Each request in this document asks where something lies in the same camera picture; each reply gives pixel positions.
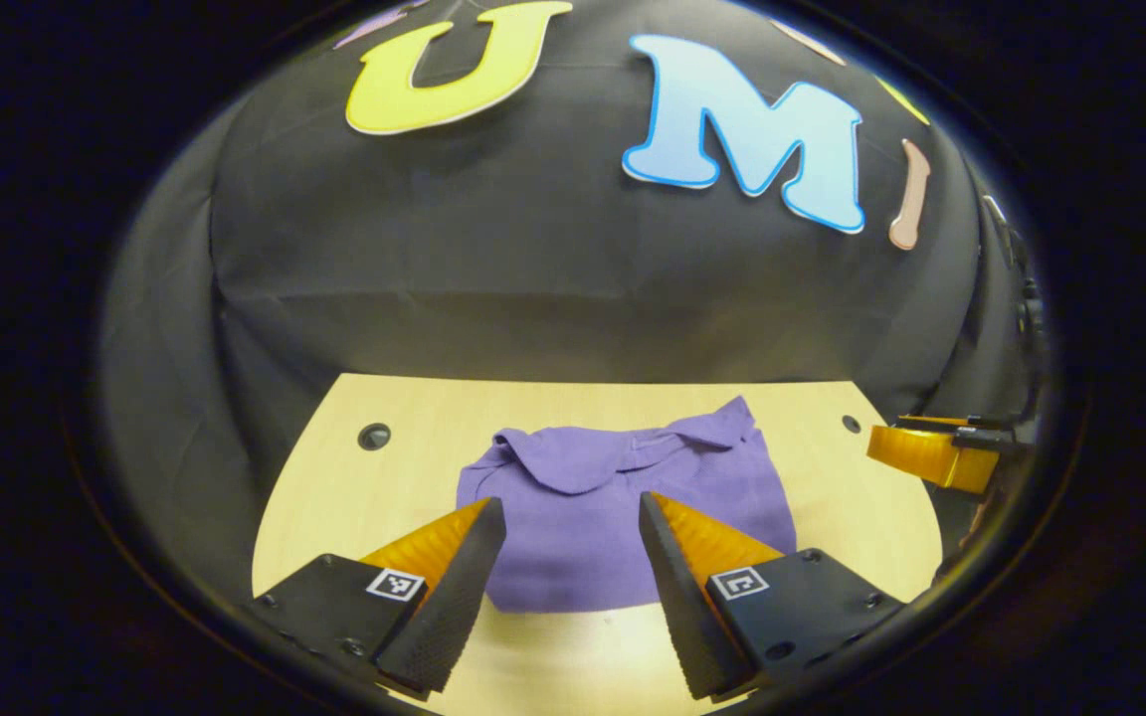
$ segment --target yellow letter u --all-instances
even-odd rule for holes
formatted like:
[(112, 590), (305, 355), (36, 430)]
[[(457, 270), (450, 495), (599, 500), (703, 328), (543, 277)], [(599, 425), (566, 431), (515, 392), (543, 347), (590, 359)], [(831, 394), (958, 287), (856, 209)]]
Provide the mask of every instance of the yellow letter u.
[(400, 134), (492, 108), (532, 77), (547, 21), (572, 9), (570, 3), (520, 3), (481, 13), (478, 22), (493, 27), (479, 66), (437, 87), (415, 87), (414, 66), (426, 45), (454, 23), (415, 29), (374, 47), (360, 58), (366, 66), (347, 96), (347, 124), (364, 134)]

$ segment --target folded shirt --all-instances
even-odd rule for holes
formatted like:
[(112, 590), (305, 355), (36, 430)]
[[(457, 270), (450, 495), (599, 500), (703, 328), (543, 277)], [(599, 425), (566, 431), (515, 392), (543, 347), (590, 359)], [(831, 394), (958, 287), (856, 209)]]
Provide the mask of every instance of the folded shirt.
[(639, 495), (677, 499), (795, 551), (786, 493), (739, 395), (653, 430), (503, 430), (458, 480), (458, 508), (500, 497), (507, 541), (486, 593), (503, 612), (597, 612), (657, 601)]

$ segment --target screw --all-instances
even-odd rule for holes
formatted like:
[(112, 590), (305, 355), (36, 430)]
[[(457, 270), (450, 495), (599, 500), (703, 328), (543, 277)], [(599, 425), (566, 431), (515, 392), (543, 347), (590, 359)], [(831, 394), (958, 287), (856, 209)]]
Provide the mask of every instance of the screw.
[(338, 645), (338, 647), (343, 648), (345, 652), (350, 653), (353, 656), (356, 658), (366, 656), (366, 647), (363, 647), (360, 644), (360, 642), (354, 638), (350, 637), (343, 639), (343, 642)]

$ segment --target letter m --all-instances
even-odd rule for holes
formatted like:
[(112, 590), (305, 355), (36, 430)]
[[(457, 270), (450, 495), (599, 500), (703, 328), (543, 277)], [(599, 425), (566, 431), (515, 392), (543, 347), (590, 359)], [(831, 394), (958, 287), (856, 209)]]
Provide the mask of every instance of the letter m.
[(649, 140), (627, 150), (622, 167), (641, 181), (705, 189), (720, 166), (705, 155), (705, 119), (749, 196), (767, 191), (786, 159), (802, 151), (786, 182), (786, 207), (847, 233), (864, 228), (856, 203), (856, 125), (861, 113), (833, 94), (795, 82), (768, 105), (741, 70), (717, 49), (660, 34), (630, 38), (650, 56), (656, 80)]

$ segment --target wooden table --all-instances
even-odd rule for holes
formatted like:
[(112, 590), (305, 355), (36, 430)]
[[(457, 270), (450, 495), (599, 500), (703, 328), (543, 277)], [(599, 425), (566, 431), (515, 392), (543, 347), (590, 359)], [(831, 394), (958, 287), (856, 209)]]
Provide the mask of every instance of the wooden table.
[[(850, 381), (599, 385), (343, 375), (299, 436), (254, 545), (253, 595), (323, 552), (362, 557), (454, 511), (458, 472), (500, 427), (628, 431), (715, 411), (745, 395), (786, 489), (799, 548), (818, 546), (896, 599), (927, 589), (940, 529), (923, 481), (864, 456), (882, 425)], [(842, 424), (850, 416), (859, 433)], [(366, 451), (370, 423), (391, 427)], [(448, 715), (708, 713), (692, 701), (660, 604), (582, 614), (503, 614), (482, 604), (445, 693)]]

